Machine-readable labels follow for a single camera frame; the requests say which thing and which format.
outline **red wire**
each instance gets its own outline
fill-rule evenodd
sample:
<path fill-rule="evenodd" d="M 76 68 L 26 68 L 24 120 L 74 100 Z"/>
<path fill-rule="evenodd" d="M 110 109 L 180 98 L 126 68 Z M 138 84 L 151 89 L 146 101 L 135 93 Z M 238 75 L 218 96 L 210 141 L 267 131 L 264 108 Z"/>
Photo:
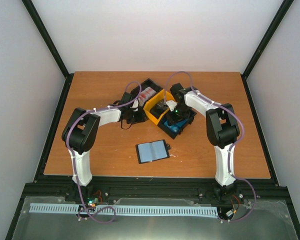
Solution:
<path fill-rule="evenodd" d="M 240 201 L 235 195 L 232 195 L 232 197 L 234 197 L 236 199 L 236 201 L 238 202 L 238 207 L 236 208 L 236 209 L 238 209 L 240 207 Z"/>
<path fill-rule="evenodd" d="M 234 202 L 230 199 L 233 210 L 235 210 Z"/>
<path fill-rule="evenodd" d="M 97 195 L 98 193 L 99 193 L 99 195 L 100 195 L 100 197 L 101 197 L 101 191 L 100 191 L 100 190 L 96 191 L 96 192 L 93 194 L 93 196 Z"/>

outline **white wall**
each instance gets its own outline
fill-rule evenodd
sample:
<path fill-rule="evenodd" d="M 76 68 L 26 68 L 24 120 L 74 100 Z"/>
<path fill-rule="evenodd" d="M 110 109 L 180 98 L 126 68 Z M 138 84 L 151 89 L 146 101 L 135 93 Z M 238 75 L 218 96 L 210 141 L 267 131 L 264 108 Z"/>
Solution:
<path fill-rule="evenodd" d="M 32 182 L 64 78 L 21 0 L 0 0 L 0 240 Z"/>
<path fill-rule="evenodd" d="M 248 78 L 279 183 L 300 221 L 300 1 L 294 1 Z"/>
<path fill-rule="evenodd" d="M 71 72 L 243 72 L 281 2 L 33 1 Z"/>

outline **wooden table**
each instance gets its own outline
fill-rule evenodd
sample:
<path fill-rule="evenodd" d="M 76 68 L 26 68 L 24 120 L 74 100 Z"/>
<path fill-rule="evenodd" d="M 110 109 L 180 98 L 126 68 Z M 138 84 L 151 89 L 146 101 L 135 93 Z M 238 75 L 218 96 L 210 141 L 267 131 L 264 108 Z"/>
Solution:
<path fill-rule="evenodd" d="M 45 175 L 72 175 L 71 158 L 62 131 L 75 108 L 105 107 L 121 99 L 130 81 L 147 78 L 162 87 L 172 72 L 76 72 L 62 112 L 59 126 L 45 167 Z M 219 103 L 230 103 L 245 127 L 244 139 L 235 147 L 234 172 L 243 178 L 270 178 L 254 119 L 239 72 L 192 72 L 193 84 L 204 95 Z M 188 76 L 176 75 L 174 83 L 190 85 Z M 136 144 L 165 139 L 170 144 L 170 158 L 139 164 Z M 171 139 L 151 121 L 138 123 L 128 130 L 120 123 L 98 129 L 90 152 L 94 176 L 214 178 L 216 157 L 206 133 L 206 119 L 197 114 L 183 133 Z"/>

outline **black cable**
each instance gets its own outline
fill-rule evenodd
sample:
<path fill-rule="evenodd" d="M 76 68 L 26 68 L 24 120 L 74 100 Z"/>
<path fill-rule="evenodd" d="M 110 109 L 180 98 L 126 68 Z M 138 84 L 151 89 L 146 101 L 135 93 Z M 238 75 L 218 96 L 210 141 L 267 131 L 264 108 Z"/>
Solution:
<path fill-rule="evenodd" d="M 123 129 L 123 130 L 128 130 L 132 126 L 132 123 L 131 123 L 128 128 L 123 128 L 123 122 L 124 122 L 124 120 L 121 120 L 120 122 L 121 122 L 121 124 L 120 124 L 121 125 L 121 129 Z"/>

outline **blue object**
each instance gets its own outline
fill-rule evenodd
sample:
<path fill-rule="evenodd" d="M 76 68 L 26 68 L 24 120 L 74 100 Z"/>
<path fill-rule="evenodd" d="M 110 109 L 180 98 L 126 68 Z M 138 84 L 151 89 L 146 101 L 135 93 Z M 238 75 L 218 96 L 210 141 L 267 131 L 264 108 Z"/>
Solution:
<path fill-rule="evenodd" d="M 183 127 L 183 125 L 186 124 L 187 121 L 188 121 L 188 119 L 182 120 L 182 121 L 177 122 L 174 125 L 169 126 L 168 120 L 167 120 L 163 123 L 163 125 L 165 125 L 167 128 L 169 128 L 172 132 L 177 133 Z"/>
<path fill-rule="evenodd" d="M 169 158 L 169 153 L 164 140 L 138 144 L 136 146 L 139 163 L 152 162 Z"/>

